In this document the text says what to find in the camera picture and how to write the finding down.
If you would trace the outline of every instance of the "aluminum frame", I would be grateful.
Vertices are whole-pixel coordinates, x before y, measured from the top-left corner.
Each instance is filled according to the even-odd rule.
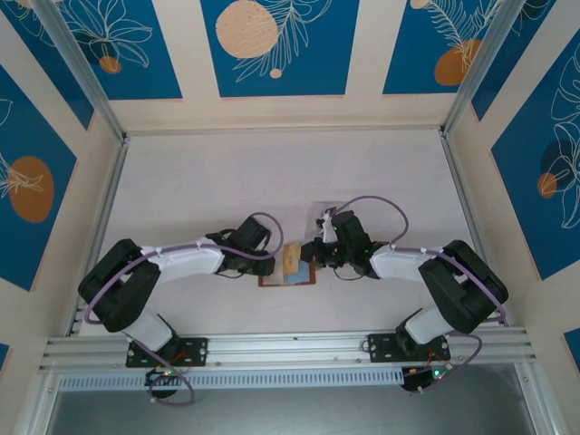
[[[508,36],[511,26],[516,21],[525,2],[526,0],[510,0],[503,2],[503,5],[499,8],[498,14],[483,38],[483,43],[475,59],[459,86],[455,99],[445,117],[445,121],[441,125],[444,135],[450,135],[457,128],[461,116],[463,116],[471,104],[475,92],[488,73],[489,66],[491,66],[496,58],[501,45]]]
[[[308,370],[232,370],[192,371],[184,373],[194,390],[248,390],[279,388],[362,387],[403,385],[401,367],[368,367],[364,369]],[[145,376],[141,372],[65,374],[59,382],[60,392],[145,392]],[[186,390],[173,379],[156,390]]]
[[[20,425],[17,433],[21,435],[44,435],[47,432],[61,378],[60,374],[40,375],[36,397],[30,404],[30,412]]]
[[[446,153],[449,169],[458,190],[461,205],[468,220],[469,230],[480,254],[483,254],[482,245],[477,232],[475,218],[471,214],[469,197],[463,188],[460,170],[453,156],[453,145],[448,143],[441,134],[441,143]],[[122,166],[127,156],[129,143],[120,151],[114,170],[111,173],[110,185],[107,188],[99,224],[95,232],[92,251],[89,254],[87,267],[92,267],[98,258],[104,237],[112,203],[122,173]],[[36,409],[32,419],[33,428],[45,428],[52,412],[54,400],[45,398],[46,395],[57,392],[63,376],[71,374],[96,374],[142,372],[142,369],[127,369],[124,367],[128,343],[126,338],[119,335],[106,337],[79,337],[74,336],[80,329],[85,304],[78,306],[75,317],[72,319],[73,336],[54,337],[48,340],[44,357],[39,368],[40,375],[57,385],[50,389],[39,391],[39,403],[44,406]],[[366,335],[381,331],[361,331],[344,333],[273,333],[273,334],[221,334],[204,335],[209,338],[210,347],[207,367],[201,372],[232,372],[252,371],[294,371],[294,370],[334,370],[348,369],[360,372],[369,368],[404,367],[421,364],[408,362],[401,364],[371,363],[369,354],[362,348]],[[522,390],[526,395],[527,407],[534,420],[537,433],[560,434],[565,433],[562,422],[557,418],[557,408],[550,400],[544,399],[546,382],[540,375],[537,360],[532,345],[524,327],[483,326],[476,334],[482,338],[484,347],[475,364],[515,364],[518,373],[526,370],[526,375],[519,377]],[[461,363],[475,350],[475,344],[469,339],[460,337],[449,338],[449,349],[453,363]],[[24,433],[43,433],[41,431],[27,431]]]

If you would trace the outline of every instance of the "aluminum rail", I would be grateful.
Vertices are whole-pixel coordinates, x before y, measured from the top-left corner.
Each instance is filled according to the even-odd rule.
[[[371,363],[362,344],[368,334],[393,331],[345,333],[270,333],[203,335],[209,339],[207,366],[196,370],[313,369],[372,366],[412,366],[421,362]],[[532,363],[536,356],[522,327],[488,326],[476,330],[483,349],[473,363]],[[127,340],[118,335],[58,337],[48,341],[40,373],[122,372]],[[461,363],[476,348],[475,342],[450,337],[451,361]]]

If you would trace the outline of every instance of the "white vent grille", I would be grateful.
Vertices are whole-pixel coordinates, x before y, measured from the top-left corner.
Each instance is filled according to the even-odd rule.
[[[402,385],[398,367],[379,369],[278,370],[256,372],[193,372],[187,375],[198,390],[242,388],[304,388],[362,385]],[[144,373],[64,375],[59,392],[137,391],[145,390]],[[156,387],[159,390],[183,389],[173,383]]]

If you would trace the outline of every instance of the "white wall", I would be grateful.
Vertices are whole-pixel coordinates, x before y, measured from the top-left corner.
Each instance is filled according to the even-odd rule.
[[[452,136],[489,263],[507,285],[572,433],[580,433],[580,376],[563,333],[580,322],[580,262],[540,280],[490,150],[578,30],[578,16],[576,0],[557,0],[482,122],[469,109]]]
[[[46,339],[69,320],[116,146],[98,117],[85,131],[2,14],[0,41],[0,64],[77,157],[32,291],[0,279],[0,343],[11,347],[0,378],[0,433],[9,434],[29,411]]]

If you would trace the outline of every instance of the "black mounting bracket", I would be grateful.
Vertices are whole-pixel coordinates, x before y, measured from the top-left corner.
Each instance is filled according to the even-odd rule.
[[[179,338],[177,350],[174,353],[176,359],[169,360],[174,367],[205,367],[208,358],[207,338]],[[155,368],[160,363],[143,351],[135,342],[129,344],[127,351],[127,361],[125,366],[128,368]]]
[[[445,361],[451,358],[449,344],[443,335],[423,346],[417,346],[413,354],[407,354],[397,344],[396,333],[371,333],[367,336],[367,340],[371,363],[427,362],[430,353],[437,354]]]

